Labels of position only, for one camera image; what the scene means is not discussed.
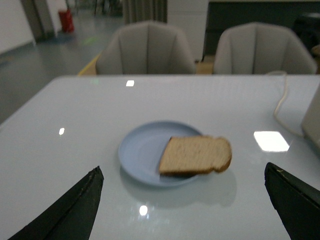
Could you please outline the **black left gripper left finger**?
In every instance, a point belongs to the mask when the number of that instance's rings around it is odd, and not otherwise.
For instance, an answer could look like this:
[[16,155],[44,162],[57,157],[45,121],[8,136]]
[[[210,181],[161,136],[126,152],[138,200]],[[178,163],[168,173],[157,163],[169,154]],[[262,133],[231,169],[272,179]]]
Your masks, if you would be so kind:
[[11,240],[88,240],[98,212],[104,176],[91,170]]

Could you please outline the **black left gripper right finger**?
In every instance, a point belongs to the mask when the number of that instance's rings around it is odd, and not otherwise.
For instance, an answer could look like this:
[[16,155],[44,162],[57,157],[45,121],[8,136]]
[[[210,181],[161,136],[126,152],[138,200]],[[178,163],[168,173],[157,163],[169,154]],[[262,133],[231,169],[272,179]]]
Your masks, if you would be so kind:
[[320,238],[320,191],[269,162],[265,188],[292,240]]

